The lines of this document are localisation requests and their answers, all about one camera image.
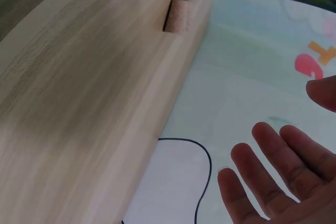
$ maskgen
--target cork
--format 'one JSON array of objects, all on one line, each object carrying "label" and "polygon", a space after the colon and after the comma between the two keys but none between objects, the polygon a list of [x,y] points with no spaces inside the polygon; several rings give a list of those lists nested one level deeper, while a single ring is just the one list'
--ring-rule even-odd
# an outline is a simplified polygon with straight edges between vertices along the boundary
[{"label": "cork", "polygon": [[167,33],[184,33],[190,28],[191,1],[172,0],[163,31]]}]

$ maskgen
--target finger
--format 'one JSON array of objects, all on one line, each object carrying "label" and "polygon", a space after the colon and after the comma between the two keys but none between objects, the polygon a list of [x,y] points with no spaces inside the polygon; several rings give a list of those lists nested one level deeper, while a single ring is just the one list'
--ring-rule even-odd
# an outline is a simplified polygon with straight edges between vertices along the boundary
[{"label": "finger", "polygon": [[306,91],[315,103],[336,112],[336,76],[309,81],[306,85]]},{"label": "finger", "polygon": [[231,152],[243,180],[251,189],[264,213],[274,218],[296,202],[288,197],[269,175],[250,146],[236,145]]},{"label": "finger", "polygon": [[259,224],[263,219],[247,198],[235,172],[229,168],[218,173],[218,184],[224,205],[234,224]]},{"label": "finger", "polygon": [[335,178],[336,155],[334,153],[291,125],[282,127],[280,136],[318,176],[328,182]]},{"label": "finger", "polygon": [[299,200],[309,198],[324,185],[324,181],[305,165],[270,125],[257,123],[252,135],[288,189]]}]

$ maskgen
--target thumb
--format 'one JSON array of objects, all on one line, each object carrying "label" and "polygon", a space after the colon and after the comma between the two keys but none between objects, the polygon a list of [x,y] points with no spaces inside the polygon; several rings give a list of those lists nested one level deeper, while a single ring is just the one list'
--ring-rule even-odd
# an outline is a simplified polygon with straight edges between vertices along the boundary
[{"label": "thumb", "polygon": [[306,91],[315,103],[336,112],[336,76],[308,81]]}]

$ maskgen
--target light wood surface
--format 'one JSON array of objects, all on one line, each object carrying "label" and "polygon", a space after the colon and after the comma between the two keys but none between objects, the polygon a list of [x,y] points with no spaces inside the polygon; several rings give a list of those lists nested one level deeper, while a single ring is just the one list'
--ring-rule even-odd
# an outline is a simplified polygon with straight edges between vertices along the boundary
[{"label": "light wood surface", "polygon": [[0,223],[121,221],[212,3],[177,35],[170,1],[43,0],[1,23]]}]

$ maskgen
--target red shape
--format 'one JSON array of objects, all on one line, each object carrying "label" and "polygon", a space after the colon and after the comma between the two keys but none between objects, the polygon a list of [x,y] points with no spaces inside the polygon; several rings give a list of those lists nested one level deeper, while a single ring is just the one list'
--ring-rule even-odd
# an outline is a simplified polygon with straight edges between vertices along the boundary
[{"label": "red shape", "polygon": [[323,71],[320,65],[309,54],[300,54],[295,59],[295,70],[311,77],[315,74],[315,79],[323,79]]}]

